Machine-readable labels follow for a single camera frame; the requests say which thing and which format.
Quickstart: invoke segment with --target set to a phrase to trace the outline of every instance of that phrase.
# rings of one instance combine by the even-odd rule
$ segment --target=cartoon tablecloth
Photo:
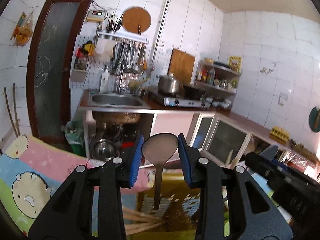
[[[21,135],[0,156],[0,200],[16,225],[28,235],[42,208],[78,165],[92,168],[103,164],[52,147],[31,135]],[[152,187],[148,184],[148,173],[139,170],[134,187],[121,189],[123,205],[134,209],[136,195],[132,193]],[[98,194],[95,192],[93,235],[97,232],[97,206]]]

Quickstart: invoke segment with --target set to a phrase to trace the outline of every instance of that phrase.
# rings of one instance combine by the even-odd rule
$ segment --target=trash can
[[[84,149],[84,133],[82,121],[69,121],[65,126],[65,136],[73,153],[86,157]]]

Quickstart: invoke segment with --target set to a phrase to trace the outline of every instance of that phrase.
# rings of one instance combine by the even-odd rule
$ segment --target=stainless steel sink
[[[106,106],[120,108],[150,108],[141,98],[132,95],[119,94],[90,94],[89,106]]]

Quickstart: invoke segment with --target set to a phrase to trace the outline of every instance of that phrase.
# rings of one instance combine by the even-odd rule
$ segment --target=gas stove
[[[158,90],[150,90],[149,99],[158,102],[162,106],[181,106],[195,108],[209,108],[211,106],[211,104],[206,101],[186,99],[179,95],[164,95],[160,94]]]

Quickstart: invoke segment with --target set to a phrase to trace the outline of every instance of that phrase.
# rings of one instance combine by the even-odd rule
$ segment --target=door frame
[[[31,125],[31,131],[34,137],[43,140],[46,143],[61,143],[64,138],[51,138],[51,137],[41,137],[38,131],[38,125],[36,120],[36,109],[35,109],[35,65],[36,56],[38,53],[38,46],[40,42],[40,37],[42,29],[44,26],[45,19],[52,4],[57,2],[79,2],[78,11],[73,20],[71,31],[69,34],[67,47],[64,54],[64,61],[61,68],[62,71],[62,81],[61,81],[61,100],[60,100],[60,118],[63,124],[66,124],[71,119],[70,114],[70,89],[69,89],[69,74],[71,68],[71,60],[73,56],[73,49],[76,43],[76,36],[80,34],[82,24],[87,14],[87,10],[92,2],[92,0],[46,0],[41,13],[39,15],[36,27],[31,40],[28,65],[27,65],[27,80],[26,80],[26,94],[27,94],[27,106],[28,115]]]

